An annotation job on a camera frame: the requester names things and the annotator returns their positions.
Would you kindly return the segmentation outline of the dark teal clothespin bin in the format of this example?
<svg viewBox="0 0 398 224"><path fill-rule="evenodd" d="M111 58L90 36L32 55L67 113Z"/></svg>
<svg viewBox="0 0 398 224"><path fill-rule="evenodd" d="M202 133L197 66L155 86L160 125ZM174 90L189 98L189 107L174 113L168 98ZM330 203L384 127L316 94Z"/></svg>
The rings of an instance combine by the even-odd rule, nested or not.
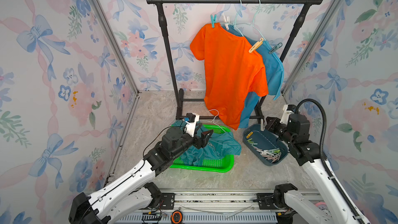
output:
<svg viewBox="0 0 398 224"><path fill-rule="evenodd" d="M243 143L266 166L281 163L289 154L287 146L273 133L253 124L243 132Z"/></svg>

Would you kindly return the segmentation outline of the teal t-shirt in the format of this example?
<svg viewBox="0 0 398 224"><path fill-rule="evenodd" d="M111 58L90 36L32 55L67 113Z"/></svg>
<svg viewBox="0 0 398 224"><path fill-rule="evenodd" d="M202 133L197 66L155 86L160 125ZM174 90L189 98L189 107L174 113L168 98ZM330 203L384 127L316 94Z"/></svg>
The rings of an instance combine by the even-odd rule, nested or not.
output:
<svg viewBox="0 0 398 224"><path fill-rule="evenodd" d="M264 67L266 70L266 80L268 86L268 95L273 96L273 100L277 100L281 94L281 87L284 80L283 63L278 57L276 52L270 53L271 46L267 40L256 50L263 59ZM251 113L255 110L255 106L260 100L255 92L249 92L244 102L244 108L240 116L239 128L247 128Z"/></svg>

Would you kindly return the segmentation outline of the orange t-shirt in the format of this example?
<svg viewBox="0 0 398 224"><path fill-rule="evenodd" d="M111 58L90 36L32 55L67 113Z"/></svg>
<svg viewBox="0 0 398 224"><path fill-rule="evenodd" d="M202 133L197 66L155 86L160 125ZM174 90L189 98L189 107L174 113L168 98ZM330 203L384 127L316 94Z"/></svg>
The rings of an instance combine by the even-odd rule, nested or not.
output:
<svg viewBox="0 0 398 224"><path fill-rule="evenodd" d="M204 62L204 102L217 110L220 120L237 130L245 99L250 92L268 94L263 58L245 37L236 36L221 24L204 25L190 44L194 57Z"/></svg>

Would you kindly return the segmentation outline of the beige clothespin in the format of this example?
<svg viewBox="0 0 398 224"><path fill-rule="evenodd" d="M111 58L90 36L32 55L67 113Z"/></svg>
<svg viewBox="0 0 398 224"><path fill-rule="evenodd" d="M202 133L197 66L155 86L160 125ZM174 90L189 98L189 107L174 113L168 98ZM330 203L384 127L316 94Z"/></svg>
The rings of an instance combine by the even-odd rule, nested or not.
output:
<svg viewBox="0 0 398 224"><path fill-rule="evenodd" d="M263 42L264 42L264 38L260 38L259 41L257 41L255 44L252 45L252 47L249 50L249 53L252 53L255 50L257 50L260 46L262 46Z"/></svg>

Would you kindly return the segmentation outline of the light teal wire hanger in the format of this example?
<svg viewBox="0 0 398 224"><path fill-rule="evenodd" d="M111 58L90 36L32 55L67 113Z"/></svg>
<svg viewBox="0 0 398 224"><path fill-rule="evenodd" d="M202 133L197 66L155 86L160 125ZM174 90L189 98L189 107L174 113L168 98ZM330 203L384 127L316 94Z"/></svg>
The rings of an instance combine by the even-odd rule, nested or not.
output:
<svg viewBox="0 0 398 224"><path fill-rule="evenodd" d="M257 28L257 25L256 25L256 17L257 17L257 15L258 15L258 14L260 13L260 11L261 11L261 0L257 0L257 1L258 1L258 6L257 6L256 11L255 11L255 13L254 13L254 16L253 16L253 18L252 18L251 26L252 26L252 28L253 28L255 31L257 31L257 33L260 35L260 37L261 37L263 40L266 40L266 38L264 37L264 35L261 33L261 30L258 29L258 28Z"/></svg>

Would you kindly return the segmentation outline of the bright teal clothespin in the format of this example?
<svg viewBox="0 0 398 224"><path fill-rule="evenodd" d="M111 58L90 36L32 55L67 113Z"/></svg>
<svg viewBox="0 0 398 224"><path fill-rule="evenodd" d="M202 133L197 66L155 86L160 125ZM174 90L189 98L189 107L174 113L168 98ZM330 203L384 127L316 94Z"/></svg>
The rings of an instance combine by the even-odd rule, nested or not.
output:
<svg viewBox="0 0 398 224"><path fill-rule="evenodd" d="M217 23L217 15L210 15L210 20L211 20L211 27L214 28L215 24Z"/></svg>

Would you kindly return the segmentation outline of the white clothespin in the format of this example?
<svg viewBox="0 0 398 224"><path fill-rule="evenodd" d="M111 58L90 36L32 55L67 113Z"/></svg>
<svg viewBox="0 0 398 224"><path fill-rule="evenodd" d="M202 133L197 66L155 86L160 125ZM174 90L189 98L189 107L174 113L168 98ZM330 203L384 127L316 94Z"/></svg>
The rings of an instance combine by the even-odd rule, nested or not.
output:
<svg viewBox="0 0 398 224"><path fill-rule="evenodd" d="M228 31L231 25L230 17L226 16L224 13L222 13L221 16L223 18L225 29Z"/></svg>

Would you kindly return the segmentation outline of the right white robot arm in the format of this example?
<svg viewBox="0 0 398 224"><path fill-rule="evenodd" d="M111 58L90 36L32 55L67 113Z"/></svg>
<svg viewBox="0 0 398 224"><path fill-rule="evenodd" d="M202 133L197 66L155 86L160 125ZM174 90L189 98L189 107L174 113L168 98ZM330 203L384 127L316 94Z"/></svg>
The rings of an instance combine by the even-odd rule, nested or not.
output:
<svg viewBox="0 0 398 224"><path fill-rule="evenodd" d="M330 212L306 200L292 186L280 186L279 207L293 208L309 224L368 224L369 219L354 204L331 169L330 163L318 143L309 138L309 121L304 115L266 118L266 130L288 145L290 154L310 176Z"/></svg>

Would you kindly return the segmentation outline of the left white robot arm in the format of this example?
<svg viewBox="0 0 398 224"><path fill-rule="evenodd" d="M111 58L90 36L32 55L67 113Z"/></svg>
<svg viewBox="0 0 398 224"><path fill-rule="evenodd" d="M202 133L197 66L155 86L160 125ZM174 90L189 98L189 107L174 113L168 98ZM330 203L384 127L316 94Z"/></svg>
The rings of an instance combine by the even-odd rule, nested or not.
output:
<svg viewBox="0 0 398 224"><path fill-rule="evenodd" d="M168 169L190 147L204 148L213 130L197 133L168 127L162 139L142 160L123 176L93 192L80 193L72 202L68 221L71 224L114 224L126 215L143 209L157 208L162 193L153 179Z"/></svg>

